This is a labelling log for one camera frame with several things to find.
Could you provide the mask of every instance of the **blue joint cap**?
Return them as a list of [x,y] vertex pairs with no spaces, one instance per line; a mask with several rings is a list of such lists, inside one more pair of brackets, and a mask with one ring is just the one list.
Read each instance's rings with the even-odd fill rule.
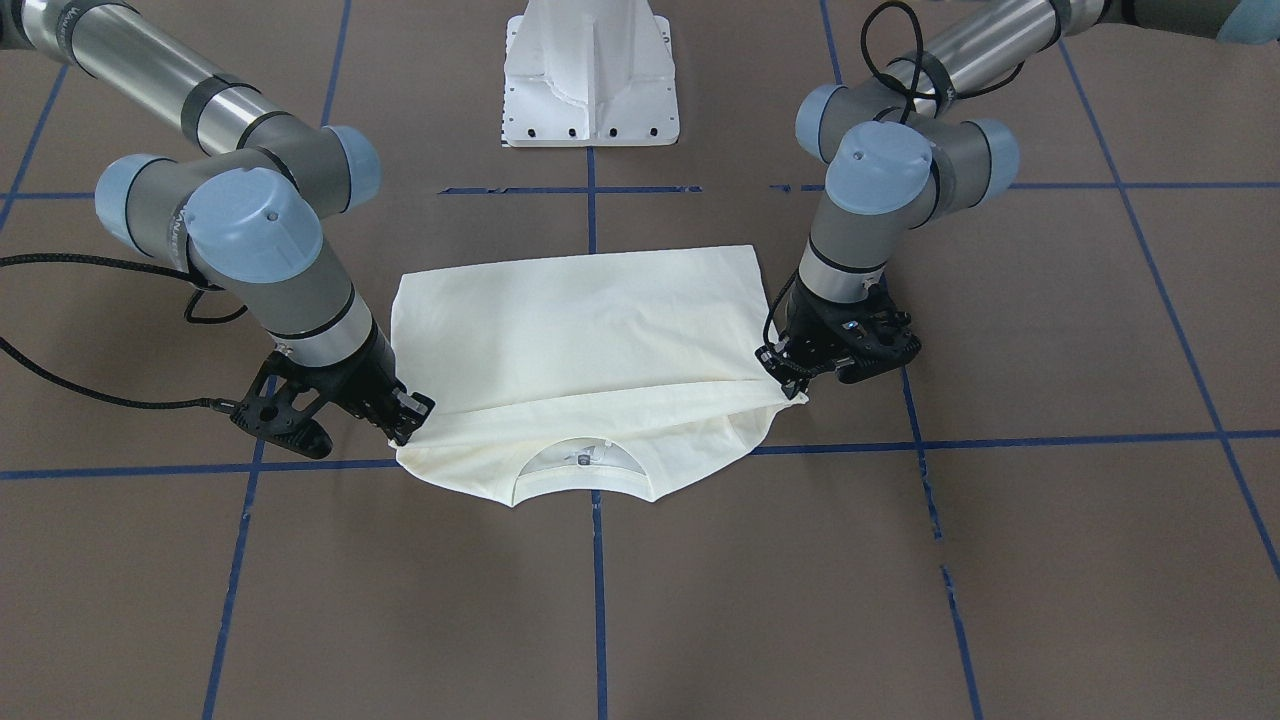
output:
[[856,215],[892,213],[920,195],[932,167],[933,147],[919,132],[899,123],[859,123],[827,168],[827,197]]
[[804,99],[804,102],[800,104],[800,111],[796,113],[796,141],[800,143],[800,147],[805,149],[805,152],[823,163],[829,163],[831,160],[822,156],[819,142],[822,118],[827,114],[827,104],[831,102],[831,97],[837,90],[844,87],[844,85],[824,85],[814,90]]
[[196,252],[228,278],[266,284],[297,277],[324,246],[320,218],[284,176],[236,169],[200,186],[182,209]]
[[1262,45],[1280,40],[1280,0],[1242,0],[1217,31],[1219,42]]
[[351,200],[347,209],[364,205],[372,200],[383,187],[383,163],[378,159],[374,143],[353,127],[333,126],[326,128],[338,136],[342,151],[347,154],[347,169],[351,172]]
[[173,161],[159,155],[125,155],[108,165],[102,177],[97,178],[97,187],[93,188],[93,210],[97,211],[97,219],[102,227],[116,240],[142,255],[146,252],[142,252],[142,249],[133,240],[133,233],[129,232],[125,209],[129,205],[129,190],[133,187],[133,181],[142,174],[147,165],[157,160]]
[[1021,165],[1023,152],[1018,147],[1018,138],[1014,131],[1005,123],[992,119],[969,120],[978,126],[982,135],[987,137],[987,147],[991,149],[991,177],[987,179],[987,192],[978,201],[978,205],[1002,195],[1018,178],[1018,168]]

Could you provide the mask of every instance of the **silver arm tube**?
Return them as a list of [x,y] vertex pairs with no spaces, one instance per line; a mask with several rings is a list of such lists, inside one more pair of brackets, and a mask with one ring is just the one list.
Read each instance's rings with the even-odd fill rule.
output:
[[[941,87],[954,99],[982,90],[1059,38],[1093,27],[1105,9],[1105,0],[987,3],[925,45],[919,91],[929,95]],[[908,55],[884,72],[909,87],[915,63]],[[915,111],[938,117],[948,105],[943,102],[940,109],[933,100],[916,100]]]
[[285,114],[128,5],[12,1],[20,3],[23,29],[37,50],[115,87],[206,154],[243,147],[259,124]]

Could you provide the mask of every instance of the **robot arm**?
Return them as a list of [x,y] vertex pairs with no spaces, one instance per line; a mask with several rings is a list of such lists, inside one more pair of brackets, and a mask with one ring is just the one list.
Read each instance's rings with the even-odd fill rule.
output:
[[[390,346],[320,227],[376,195],[369,141],[307,126],[120,1],[0,0],[0,47],[78,65],[210,155],[123,158],[95,201],[125,245],[233,292],[268,331],[275,351],[228,409],[232,420],[324,457],[333,446],[314,415],[332,402],[406,443],[434,404],[396,378]],[[293,406],[312,389],[314,401]]]
[[[910,13],[887,3],[868,26],[893,5]],[[919,354],[910,316],[882,282],[893,246],[908,229],[1007,190],[1020,160],[1000,122],[938,118],[1061,37],[1100,22],[1262,44],[1280,36],[1280,3],[992,0],[863,85],[814,90],[796,115],[796,138],[828,163],[826,190],[788,283],[786,328],[756,351],[788,396],[820,373],[854,383]]]

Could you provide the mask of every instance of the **black cable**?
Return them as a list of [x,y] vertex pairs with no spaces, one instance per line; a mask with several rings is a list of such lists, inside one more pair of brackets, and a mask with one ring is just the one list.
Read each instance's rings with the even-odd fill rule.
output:
[[[769,323],[773,322],[773,316],[777,315],[778,313],[778,306],[782,305],[782,299],[787,296],[787,292],[791,290],[791,286],[795,284],[796,278],[799,277],[800,277],[800,269],[797,268],[794,273],[791,273],[791,277],[787,278],[787,282],[782,286],[782,290],[778,292],[778,296],[774,297],[773,302],[769,304],[769,314],[767,318],[764,318],[764,329],[760,333],[762,337],[764,338],[765,347],[773,347],[773,342],[769,341]],[[774,352],[774,355],[777,356],[780,364],[810,379],[817,378],[826,370],[835,369],[835,365],[832,365],[831,363],[827,364],[829,366],[805,368],[804,365],[796,363],[795,360],[783,356],[781,352]]]
[[196,306],[200,305],[201,299],[205,297],[204,290],[197,290],[191,295],[191,300],[187,301],[187,309],[182,311],[182,319],[187,320],[193,325],[221,325],[223,323],[230,323],[232,320],[239,318],[244,313],[248,313],[248,307],[241,305],[239,310],[232,313],[230,315],[223,315],[220,318],[205,318],[196,315]]
[[[129,270],[134,273],[148,273],[152,275],[161,275],[166,278],[174,278],[179,281],[187,281],[197,284],[204,284],[204,278],[195,275],[192,273],[183,273],[180,270],[174,270],[170,268],[161,268],[159,265],[146,265],[143,263],[131,263],[128,260],[115,260],[113,258],[100,258],[97,255],[72,255],[67,252],[32,252],[27,255],[12,255],[9,258],[0,258],[0,268],[9,268],[14,265],[29,265],[36,263],[72,263],[82,265],[99,265],[102,268],[118,268],[122,270]],[[180,410],[184,407],[210,407],[219,413],[230,413],[236,407],[236,402],[220,397],[197,397],[193,400],[179,400],[174,402],[142,402],[137,400],[129,400],[127,397],[116,397],[114,395],[108,395],[105,392],[99,392],[92,388],[87,388],[82,384],[74,383],[55,375],[54,373],[42,368],[35,360],[27,357],[17,347],[14,347],[8,340],[0,336],[0,351],[5,355],[13,357],[19,365],[31,370],[40,378],[51,382],[59,387],[67,388],[72,392],[78,392],[86,397],[99,400],[101,402],[110,402],[111,405],[120,405],[123,407],[133,407],[136,410]]]
[[[872,60],[870,49],[867,45],[867,38],[870,35],[870,28],[872,24],[876,22],[876,18],[878,18],[881,13],[891,8],[896,8],[906,13],[908,19],[911,20],[911,33],[915,38],[915,59],[913,61],[915,68],[911,72],[911,87],[905,90],[902,88],[902,85],[897,81],[897,78],[887,76],[883,72],[881,72],[879,67],[876,65],[876,60]],[[919,15],[915,14],[915,10],[911,9],[910,5],[902,3],[901,0],[888,0],[887,3],[876,8],[870,15],[867,15],[867,20],[863,23],[860,45],[863,51],[863,61],[867,64],[867,69],[870,70],[872,77],[874,77],[876,81],[883,85],[884,87],[892,90],[899,95],[902,95],[908,100],[908,108],[904,109],[902,118],[899,122],[904,124],[906,123],[906,118],[910,115],[910,109],[911,109],[910,100],[933,100],[933,101],[940,100],[940,96],[936,92],[919,92],[919,82],[922,72],[920,65],[924,61],[924,33],[920,28]],[[979,97],[982,95],[987,95],[988,92],[995,92],[1001,87],[1005,87],[1006,85],[1014,82],[1014,78],[1016,78],[1018,74],[1023,72],[1023,65],[1025,64],[1027,64],[1025,61],[1018,63],[1018,65],[1012,69],[1011,73],[1009,73],[1009,77],[1006,77],[1005,79],[997,82],[996,85],[975,90],[973,92],[961,92],[956,95],[956,100],[972,100],[974,97]]]

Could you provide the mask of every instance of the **blue tape line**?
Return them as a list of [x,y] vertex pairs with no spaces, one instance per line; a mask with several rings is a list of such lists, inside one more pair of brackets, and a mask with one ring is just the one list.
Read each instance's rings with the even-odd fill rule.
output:
[[70,65],[63,65],[58,70],[58,77],[54,78],[54,85],[49,90],[49,97],[45,100],[45,106],[40,110],[40,119],[36,120],[36,128],[31,131],[31,140],[27,141],[27,150],[22,154],[22,163],[18,164],[18,173],[13,177],[13,184],[9,186],[9,193],[5,197],[4,206],[0,206],[0,231],[4,229],[5,223],[9,222],[9,211],[13,210],[13,202],[18,195],[18,190],[22,187],[22,181],[27,177],[27,170],[31,168],[31,159],[36,155],[36,146],[40,143],[40,136],[45,133],[45,126],[49,123],[49,115],[54,111],[54,102],[58,100],[58,94],[63,90],[63,81],[67,79],[67,70]]
[[673,192],[701,192],[700,184],[654,184],[654,186],[604,186],[596,187],[595,192],[603,195],[666,195]]
[[329,124],[329,115],[333,113],[333,99],[338,94],[338,76],[342,72],[342,54],[347,46],[347,24],[351,22],[351,0],[342,4],[342,24],[338,27],[338,45],[333,51],[333,69],[329,70],[329,90],[324,97],[324,111],[320,113],[320,124]]
[[1267,559],[1271,561],[1271,570],[1275,573],[1276,579],[1280,579],[1280,555],[1276,553],[1275,543],[1271,542],[1271,534],[1267,532],[1267,525],[1262,520],[1262,514],[1258,512],[1258,506],[1253,500],[1253,492],[1249,489],[1249,483],[1244,479],[1244,473],[1240,470],[1240,465],[1235,460],[1235,451],[1231,448],[1230,437],[1222,427],[1222,419],[1217,414],[1217,407],[1213,405],[1213,397],[1208,392],[1208,384],[1204,382],[1204,375],[1201,373],[1199,364],[1196,361],[1196,354],[1192,352],[1190,342],[1187,340],[1187,332],[1183,329],[1183,323],[1178,318],[1178,310],[1174,307],[1174,301],[1169,296],[1169,290],[1165,287],[1165,281],[1160,274],[1160,268],[1156,265],[1156,258],[1151,251],[1151,245],[1147,242],[1147,234],[1142,229],[1142,223],[1138,220],[1138,213],[1134,210],[1133,202],[1129,199],[1129,192],[1120,179],[1120,170],[1116,168],[1115,158],[1111,155],[1111,147],[1107,145],[1107,140],[1102,135],[1102,126],[1098,123],[1098,118],[1093,113],[1093,105],[1089,102],[1089,97],[1084,92],[1084,83],[1080,82],[1080,76],[1075,70],[1075,64],[1071,61],[1071,54],[1066,50],[1066,44],[1060,42],[1059,50],[1062,54],[1062,59],[1066,61],[1066,69],[1071,74],[1071,82],[1075,83],[1075,91],[1080,95],[1080,102],[1084,105],[1084,111],[1089,117],[1089,124],[1093,126],[1093,133],[1097,136],[1098,145],[1102,147],[1102,155],[1107,160],[1111,176],[1119,186],[1120,199],[1124,201],[1125,211],[1129,214],[1129,222],[1133,224],[1134,234],[1138,236],[1138,245],[1142,247],[1143,258],[1147,260],[1147,268],[1151,270],[1151,277],[1156,282],[1156,290],[1160,291],[1160,300],[1165,304],[1165,311],[1169,314],[1169,320],[1172,323],[1174,332],[1178,334],[1178,342],[1181,345],[1183,355],[1187,357],[1187,364],[1190,366],[1192,375],[1196,378],[1196,387],[1199,388],[1201,398],[1203,398],[1204,407],[1208,410],[1210,419],[1213,421],[1213,429],[1217,430],[1217,437],[1221,439],[1222,451],[1226,454],[1228,464],[1231,466],[1231,474],[1235,475],[1235,483],[1239,486],[1240,495],[1244,497],[1244,503],[1249,510],[1249,515],[1253,518],[1253,527],[1257,529],[1258,537],[1262,541],[1262,547],[1266,550]]
[[852,452],[902,452],[915,450],[914,442],[861,442],[846,445],[762,445],[750,455],[833,455]]
[[969,707],[973,720],[982,720],[982,698],[978,697],[978,679],[973,671],[973,657],[969,655],[969,638],[964,632],[964,619],[960,618],[960,603],[956,601],[956,585],[951,570],[942,566],[942,583],[947,588],[947,606],[951,607],[951,625],[956,630],[956,644],[960,646],[960,664],[964,666],[964,682],[969,687]]
[[1114,182],[1015,182],[1009,190],[1115,190]]
[[1135,190],[1275,190],[1280,182],[1126,182]]
[[93,200],[92,192],[18,192],[14,200]]
[[[594,160],[589,160],[594,167]],[[447,187],[439,195],[666,195],[680,192],[703,192],[698,184],[662,186],[591,186],[591,187]]]
[[218,626],[218,643],[214,646],[214,664],[209,670],[209,687],[205,689],[205,711],[202,720],[214,719],[214,705],[218,702],[218,688],[223,679],[223,661],[227,659],[227,641],[232,632],[232,614],[236,611],[236,593],[239,592],[241,566],[244,562],[244,546],[248,543],[248,524],[252,519],[253,500],[257,497],[257,465],[262,462],[262,441],[253,446],[255,469],[248,474],[244,486],[244,503],[241,507],[239,530],[236,534],[236,552],[232,555],[232,570],[227,578],[227,597],[223,600],[223,619]]
[[595,232],[595,149],[586,149],[586,251],[595,255],[599,249]]
[[915,396],[911,393],[911,377],[902,368],[902,400],[906,401],[906,416],[911,421],[911,445],[915,448],[915,462],[920,468],[920,484],[924,487],[924,502],[929,507],[929,523],[933,524],[933,539],[942,542],[942,520],[938,506],[933,502],[933,483],[929,482],[929,461],[925,457],[924,437],[920,434],[920,419],[915,413]]
[[440,195],[586,195],[585,187],[448,187]]
[[791,192],[792,190],[799,190],[800,192],[822,192],[827,190],[824,184],[801,184],[799,188],[791,184],[771,184],[771,190],[778,190],[782,192]]
[[[1230,439],[1280,439],[1280,429],[1228,430]],[[987,450],[1000,447],[1062,447],[1091,445],[1140,445],[1158,442],[1206,442],[1220,439],[1216,432],[1151,433],[1119,436],[1064,436],[1025,438],[983,438],[924,441],[925,450]],[[859,452],[909,452],[914,442],[863,442],[842,445],[762,445],[751,455],[846,455]],[[394,459],[367,460],[302,460],[292,462],[262,462],[260,473],[298,473],[307,470],[378,470],[398,468]],[[95,478],[136,478],[154,475],[219,475],[253,470],[250,462],[212,465],[156,465],[137,468],[55,468],[49,470],[0,470],[4,480],[56,480]]]
[[380,470],[399,468],[393,457],[375,460],[298,460],[293,462],[262,462],[264,473],[298,473],[303,470]]
[[831,32],[831,12],[827,8],[827,0],[818,0],[818,6],[822,8],[822,29],[827,33],[827,54],[831,55],[831,70],[836,77],[836,85],[845,85],[845,79],[840,73],[840,56],[836,53],[836,36]]
[[609,717],[608,656],[604,623],[604,521],[600,491],[591,491],[591,539],[595,561],[595,702],[599,720]]
[[1070,447],[1087,445],[1142,445],[1152,442],[1206,442],[1216,441],[1215,432],[1203,433],[1149,433],[1120,436],[1064,436],[1029,438],[934,439],[927,441],[928,450],[987,450],[995,447]]
[[50,470],[0,470],[0,480],[60,480],[88,478],[142,478],[154,475],[221,475],[247,473],[248,462],[223,465],[156,465],[151,468],[58,468]]
[[1280,430],[1228,430],[1226,437],[1231,439],[1280,438]]

